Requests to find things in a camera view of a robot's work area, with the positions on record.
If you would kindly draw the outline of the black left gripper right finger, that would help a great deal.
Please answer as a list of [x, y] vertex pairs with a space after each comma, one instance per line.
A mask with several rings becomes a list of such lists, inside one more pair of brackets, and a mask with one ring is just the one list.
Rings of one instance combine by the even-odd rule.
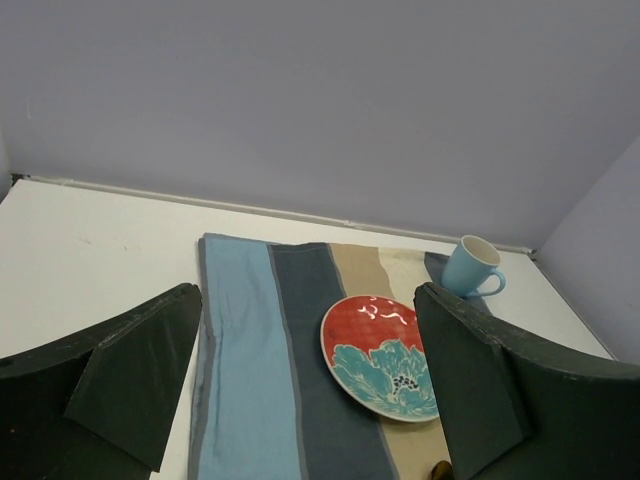
[[638, 366], [547, 340], [431, 282], [414, 305], [455, 478], [638, 478]]

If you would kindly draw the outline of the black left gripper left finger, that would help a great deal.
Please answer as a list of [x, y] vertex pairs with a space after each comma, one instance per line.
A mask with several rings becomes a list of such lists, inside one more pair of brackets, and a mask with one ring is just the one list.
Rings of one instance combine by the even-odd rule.
[[1, 361], [4, 479], [147, 479], [161, 468], [202, 311], [180, 284]]

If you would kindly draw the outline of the gold spoon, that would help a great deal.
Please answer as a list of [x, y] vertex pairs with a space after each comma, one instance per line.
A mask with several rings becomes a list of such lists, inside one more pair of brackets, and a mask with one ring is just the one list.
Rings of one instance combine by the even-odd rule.
[[439, 461], [430, 472], [430, 480], [454, 480], [452, 465], [448, 461]]

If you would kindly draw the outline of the blue white mug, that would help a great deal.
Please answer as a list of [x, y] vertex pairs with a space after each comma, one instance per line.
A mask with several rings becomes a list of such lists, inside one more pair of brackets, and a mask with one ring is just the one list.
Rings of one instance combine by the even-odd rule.
[[[501, 293], [507, 284], [506, 277], [499, 271], [501, 255], [487, 240], [464, 235], [447, 260], [441, 275], [443, 288], [458, 297], [485, 297]], [[480, 292], [479, 288], [490, 277], [498, 279], [498, 286], [489, 292]]]

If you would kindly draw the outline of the red floral plate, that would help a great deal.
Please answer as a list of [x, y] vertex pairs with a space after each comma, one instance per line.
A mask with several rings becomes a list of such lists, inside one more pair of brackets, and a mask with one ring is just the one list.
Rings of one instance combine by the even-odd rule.
[[383, 296], [346, 297], [325, 313], [320, 342], [335, 381], [367, 409], [406, 423], [439, 417], [411, 308]]

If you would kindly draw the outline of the striped blue beige cloth placemat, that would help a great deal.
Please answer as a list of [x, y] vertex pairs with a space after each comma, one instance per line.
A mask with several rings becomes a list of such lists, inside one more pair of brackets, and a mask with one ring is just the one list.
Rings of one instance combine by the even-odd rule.
[[215, 234], [199, 253], [190, 478], [425, 479], [448, 458], [438, 421], [368, 410], [335, 381], [320, 342], [333, 304], [374, 295], [410, 305], [439, 280], [445, 255]]

